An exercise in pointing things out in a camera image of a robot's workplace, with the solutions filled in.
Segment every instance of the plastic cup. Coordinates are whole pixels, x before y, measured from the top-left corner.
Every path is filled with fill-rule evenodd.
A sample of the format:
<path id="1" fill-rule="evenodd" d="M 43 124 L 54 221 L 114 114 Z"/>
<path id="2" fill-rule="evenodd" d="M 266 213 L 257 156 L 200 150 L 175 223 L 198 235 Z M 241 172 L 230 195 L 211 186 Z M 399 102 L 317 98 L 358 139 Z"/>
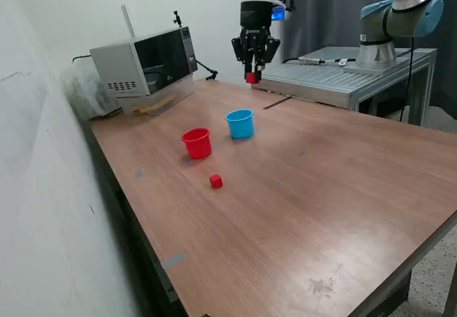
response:
<path id="1" fill-rule="evenodd" d="M 209 129 L 191 129 L 181 136 L 186 144 L 187 153 L 191 159 L 206 158 L 211 154 L 211 142 L 209 141 Z"/>
<path id="2" fill-rule="evenodd" d="M 232 111 L 226 116 L 233 139 L 247 139 L 254 134 L 253 115 L 252 110 L 242 109 Z"/>

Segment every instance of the blue cup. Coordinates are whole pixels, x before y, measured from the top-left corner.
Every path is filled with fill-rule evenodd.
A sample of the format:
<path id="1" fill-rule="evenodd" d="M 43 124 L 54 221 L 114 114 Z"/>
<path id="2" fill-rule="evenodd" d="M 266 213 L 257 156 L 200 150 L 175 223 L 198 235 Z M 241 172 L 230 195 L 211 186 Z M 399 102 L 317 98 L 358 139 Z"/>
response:
<path id="1" fill-rule="evenodd" d="M 242 109 L 232 111 L 226 116 L 233 139 L 247 139 L 254 134 L 253 115 L 252 110 Z"/>

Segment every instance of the curtain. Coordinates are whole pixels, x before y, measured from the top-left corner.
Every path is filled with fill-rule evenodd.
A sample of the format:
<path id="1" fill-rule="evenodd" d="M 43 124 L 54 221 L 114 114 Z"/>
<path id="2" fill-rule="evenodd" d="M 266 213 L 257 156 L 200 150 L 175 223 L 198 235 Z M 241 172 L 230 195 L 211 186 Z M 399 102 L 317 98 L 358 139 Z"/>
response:
<path id="1" fill-rule="evenodd" d="M 381 0 L 295 0 L 296 11 L 283 23 L 284 59 L 301 56 L 325 46 L 359 46 L 360 11 L 362 7 Z M 429 36 L 416 39 L 418 48 L 437 48 L 438 59 L 433 80 L 431 105 L 440 106 L 457 118 L 457 90 L 454 90 L 453 69 L 457 49 L 453 38 L 457 29 L 457 1 L 444 0 L 443 18 Z M 397 47 L 409 47 L 409 39 L 395 39 Z"/>

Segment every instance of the blue light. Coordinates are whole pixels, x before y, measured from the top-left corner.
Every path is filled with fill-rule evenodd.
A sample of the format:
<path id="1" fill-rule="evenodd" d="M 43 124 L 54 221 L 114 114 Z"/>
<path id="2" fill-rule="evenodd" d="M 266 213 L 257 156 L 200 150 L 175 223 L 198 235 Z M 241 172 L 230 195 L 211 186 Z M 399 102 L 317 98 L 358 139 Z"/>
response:
<path id="1" fill-rule="evenodd" d="M 271 10 L 271 20 L 280 21 L 286 17 L 286 10 L 282 6 L 275 6 Z"/>

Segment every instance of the red cube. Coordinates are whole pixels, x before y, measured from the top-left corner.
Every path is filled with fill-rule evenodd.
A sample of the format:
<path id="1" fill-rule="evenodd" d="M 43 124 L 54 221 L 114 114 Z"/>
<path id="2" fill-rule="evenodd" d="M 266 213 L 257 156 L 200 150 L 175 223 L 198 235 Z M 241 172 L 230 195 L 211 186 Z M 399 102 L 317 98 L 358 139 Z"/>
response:
<path id="1" fill-rule="evenodd" d="M 210 179 L 209 182 L 213 188 L 221 188 L 222 187 L 222 178 L 218 174 L 214 174 Z"/>

